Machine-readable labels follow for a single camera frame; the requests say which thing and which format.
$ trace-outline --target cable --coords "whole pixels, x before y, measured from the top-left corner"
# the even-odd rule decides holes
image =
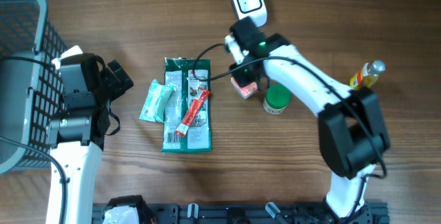
[[[35,59],[29,59],[29,58],[23,58],[23,57],[2,57],[0,58],[0,61],[7,61],[7,60],[16,60],[16,61],[27,61],[27,62],[31,62],[31,63],[37,63],[39,65],[42,65],[43,67],[45,67],[46,69],[52,69],[55,68],[55,65],[52,64],[47,64],[41,61],[37,61]]]
[[[196,65],[198,64],[198,62],[199,62],[199,60],[202,58],[202,56],[204,56],[204,54],[206,54],[206,53],[207,53],[208,51],[210,51],[211,49],[216,48],[216,47],[218,47],[218,46],[222,46],[222,45],[225,45],[225,44],[224,44],[224,43],[216,43],[216,44],[212,45],[211,47],[205,49],[203,52],[201,52],[200,55],[197,56],[196,60],[194,61],[194,64],[193,64],[193,70],[192,70],[194,77],[196,77],[196,75],[194,74],[194,71],[195,71],[195,69],[196,69]]]
[[[35,152],[37,154],[40,154],[41,156],[44,156],[45,158],[49,159],[50,162],[52,162],[55,165],[55,167],[57,168],[57,170],[58,170],[58,172],[60,174],[60,178],[61,178],[61,180],[60,180],[60,183],[61,183],[61,212],[60,212],[59,224],[63,224],[64,223],[65,210],[66,210],[66,200],[67,200],[66,194],[68,192],[68,185],[67,185],[67,182],[66,182],[66,175],[65,175],[64,170],[61,167],[60,163],[54,157],[50,156],[49,154],[47,154],[45,152],[42,152],[42,151],[40,151],[40,150],[38,150],[36,148],[30,147],[29,145],[25,145],[25,144],[22,144],[22,143],[19,143],[19,142],[16,142],[16,141],[12,141],[12,140],[7,139],[7,138],[5,138],[3,136],[0,136],[0,140],[4,141],[6,143],[9,143],[11,145],[22,147],[24,149],[27,149],[27,150],[33,151],[33,152]]]
[[[319,80],[319,82],[321,82],[321,83],[322,83],[322,84],[323,84],[323,85],[324,85],[324,86],[325,86],[325,87],[326,87],[326,88],[327,88],[332,94],[334,94],[334,95],[335,95],[335,96],[341,101],[341,103],[344,105],[344,107],[349,111],[350,115],[353,116],[355,120],[357,120],[357,122],[358,122],[358,124],[360,125],[361,129],[362,129],[363,132],[365,133],[365,135],[366,135],[366,137],[367,137],[367,139],[368,139],[368,141],[369,141],[369,144],[371,145],[371,147],[372,147],[372,149],[373,149],[373,151],[374,151],[374,153],[375,153],[375,155],[376,155],[376,158],[378,159],[378,162],[379,162],[379,164],[380,164],[380,166],[381,166],[381,169],[382,169],[383,174],[382,174],[382,175],[378,175],[378,174],[366,174],[366,175],[364,175],[364,176],[361,177],[362,183],[361,183],[361,185],[360,185],[360,189],[358,190],[358,195],[357,195],[356,201],[355,201],[355,203],[354,203],[354,205],[353,205],[353,207],[352,207],[350,213],[347,215],[347,217],[345,217],[345,219],[344,219],[344,221],[343,221],[343,223],[348,223],[349,220],[352,219],[353,215],[355,214],[356,209],[357,209],[357,206],[360,204],[360,199],[361,199],[361,197],[362,197],[363,188],[364,188],[364,186],[365,186],[365,182],[366,182],[367,178],[368,178],[368,177],[374,177],[374,178],[377,178],[377,179],[384,179],[384,178],[387,176],[387,168],[386,168],[386,164],[384,163],[383,157],[381,156],[380,152],[377,150],[377,148],[376,148],[375,145],[373,144],[373,137],[372,137],[372,135],[369,133],[369,131],[367,130],[366,126],[365,126],[365,125],[363,124],[363,122],[361,121],[361,118],[360,118],[360,117],[358,116],[358,114],[355,112],[355,110],[353,109],[353,107],[350,106],[350,105],[346,102],[346,100],[345,100],[345,99],[344,99],[344,98],[343,98],[338,92],[336,92],[336,91],[334,90],[334,88],[333,88],[332,86],[330,86],[330,85],[329,85],[324,79],[322,79],[320,76],[318,76],[313,70],[311,70],[311,69],[308,68],[307,66],[305,66],[305,65],[303,65],[303,64],[301,64],[301,63],[299,63],[299,62],[298,62],[297,60],[295,60],[295,59],[289,59],[289,58],[287,58],[287,57],[265,57],[265,58],[261,58],[261,59],[255,59],[255,60],[253,60],[253,61],[250,61],[250,62],[248,62],[248,63],[245,63],[245,64],[243,64],[243,65],[240,65],[240,66],[234,68],[233,70],[230,70],[230,71],[228,71],[228,72],[222,73],[222,74],[220,74],[220,75],[218,75],[218,76],[215,76],[215,77],[212,77],[212,78],[210,78],[210,79],[198,79],[198,78],[197,78],[197,79],[198,79],[199,81],[214,81],[214,80],[220,79],[220,78],[222,78],[222,77],[225,77],[225,76],[227,76],[227,75],[229,75],[229,74],[231,74],[231,73],[233,73],[233,72],[235,72],[235,71],[241,70],[242,68],[244,68],[244,67],[246,67],[246,66],[248,66],[248,65],[251,65],[251,64],[254,64],[254,63],[260,63],[260,62],[262,62],[262,61],[265,61],[265,60],[271,60],[271,59],[279,59],[279,60],[283,60],[283,61],[289,61],[289,62],[291,62],[293,65],[298,65],[298,66],[300,66],[300,67],[303,68],[304,70],[308,71],[311,75],[313,75],[314,77],[316,77],[317,80]]]

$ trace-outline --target plastic crate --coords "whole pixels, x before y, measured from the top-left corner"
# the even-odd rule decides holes
[[[48,18],[46,0],[0,0],[0,57],[47,64],[66,51]],[[0,136],[49,152],[46,125],[63,91],[58,72],[26,61],[0,61]],[[49,168],[41,155],[0,141],[0,174]]]

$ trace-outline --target gray bin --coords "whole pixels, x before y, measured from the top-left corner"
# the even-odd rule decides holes
[[[46,0],[0,0],[0,58],[50,63],[67,47],[48,18]],[[0,136],[49,152],[45,127],[59,105],[63,84],[55,69],[26,61],[0,61]],[[29,150],[0,141],[0,174],[49,168]]]

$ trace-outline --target wooden tabletop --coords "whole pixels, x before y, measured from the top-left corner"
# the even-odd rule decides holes
[[[212,82],[212,152],[161,153],[163,124],[139,119],[164,57],[196,57],[223,42],[236,17],[230,0],[48,0],[68,45],[117,59],[135,86],[112,104],[121,131],[106,138],[94,202],[142,194],[148,203],[321,201],[331,171],[317,120],[293,98],[281,115],[244,101],[229,78]],[[386,71],[373,86],[391,137],[389,176],[366,199],[388,202],[392,223],[441,223],[441,0],[265,0],[263,31],[279,32],[331,77],[347,83],[374,59]],[[207,54],[212,74],[233,63]],[[0,176],[0,223],[44,223],[48,171]]]

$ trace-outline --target teal bag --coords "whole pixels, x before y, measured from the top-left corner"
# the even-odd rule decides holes
[[[192,74],[194,59],[166,59],[164,84],[174,85],[164,111],[164,142],[162,152],[197,153],[212,150],[211,131],[209,128],[209,99],[204,101],[196,118],[193,120],[185,137],[174,133],[181,123],[199,87],[210,89],[209,82],[196,79],[210,77],[209,59],[201,59]]]

